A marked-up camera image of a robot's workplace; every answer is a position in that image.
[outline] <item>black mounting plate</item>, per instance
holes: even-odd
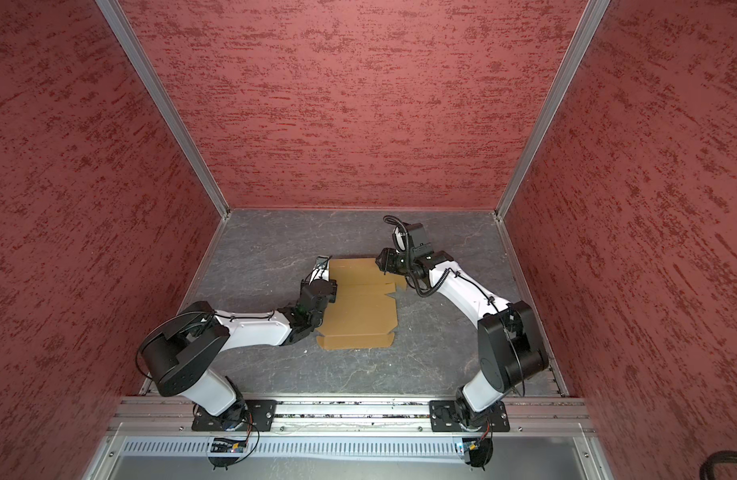
[[[276,400],[246,400],[245,405],[239,402],[235,406],[224,411],[220,416],[209,414],[205,408],[197,406],[195,416],[192,418],[193,432],[234,432],[225,430],[230,426],[237,426],[241,419],[246,418],[246,409],[251,413],[252,424],[259,432],[269,432],[272,420],[275,419]],[[241,423],[237,430],[245,431],[248,426]]]
[[[430,401],[430,423],[433,432],[467,432],[459,424],[455,417],[456,407],[453,400],[432,400]],[[492,432],[508,432],[509,419],[507,417],[507,409],[504,403],[496,402],[487,413],[488,420],[491,423]],[[485,432],[486,426],[480,427],[479,432]]]
[[[278,405],[277,400],[249,400],[246,399],[246,406],[251,412],[252,424],[257,427],[259,432],[269,432],[272,427],[272,420],[275,419],[275,409]]]

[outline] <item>ventilation grille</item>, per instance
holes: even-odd
[[[122,456],[205,457],[212,437],[127,437]],[[422,458],[459,461],[457,438],[262,437],[255,457]],[[242,456],[243,453],[213,453]]]

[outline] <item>black motor housing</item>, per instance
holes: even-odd
[[[549,366],[536,316],[528,303],[508,303],[477,323],[480,369],[489,384],[506,392]]]

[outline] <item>gray stone floor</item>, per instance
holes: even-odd
[[[421,222],[489,290],[519,300],[493,217],[488,213],[393,212]],[[317,255],[374,257],[392,246],[377,211],[236,210],[196,300],[220,310],[265,312],[296,301]],[[398,328],[387,349],[322,350],[315,336],[283,347],[223,352],[212,368],[244,392],[450,396],[478,370],[477,331],[442,295],[395,293]],[[551,372],[526,382],[527,396],[557,396]]]

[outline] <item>cardboard flap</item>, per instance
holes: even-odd
[[[386,335],[363,335],[358,338],[344,336],[316,337],[318,345],[323,350],[386,349],[392,345],[393,340],[395,340],[394,333],[388,333]]]

